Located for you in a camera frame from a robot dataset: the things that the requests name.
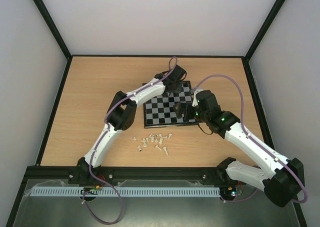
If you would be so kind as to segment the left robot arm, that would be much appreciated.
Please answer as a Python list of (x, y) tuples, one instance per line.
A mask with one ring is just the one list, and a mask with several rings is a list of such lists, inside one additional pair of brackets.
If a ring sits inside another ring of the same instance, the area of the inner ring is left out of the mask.
[(79, 184), (91, 184), (98, 180), (97, 168), (116, 138), (134, 123), (137, 108), (154, 97), (173, 91), (182, 82), (187, 72), (175, 65), (168, 71), (158, 73), (143, 86), (129, 91), (118, 91), (104, 117), (104, 127), (92, 148), (80, 158), (73, 180)]

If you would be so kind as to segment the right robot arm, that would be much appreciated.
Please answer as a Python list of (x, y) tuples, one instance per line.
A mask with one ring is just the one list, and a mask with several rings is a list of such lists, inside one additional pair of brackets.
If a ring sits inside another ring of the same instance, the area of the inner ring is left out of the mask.
[(185, 121), (195, 119), (205, 123), (212, 133), (237, 146), (258, 165), (255, 168), (229, 157), (219, 166), (218, 178), (222, 182), (235, 180), (249, 184), (263, 191), (278, 207), (285, 207), (305, 189), (303, 163), (276, 152), (246, 128), (236, 115), (221, 110), (210, 90), (196, 90), (191, 103), (179, 102), (173, 110)]

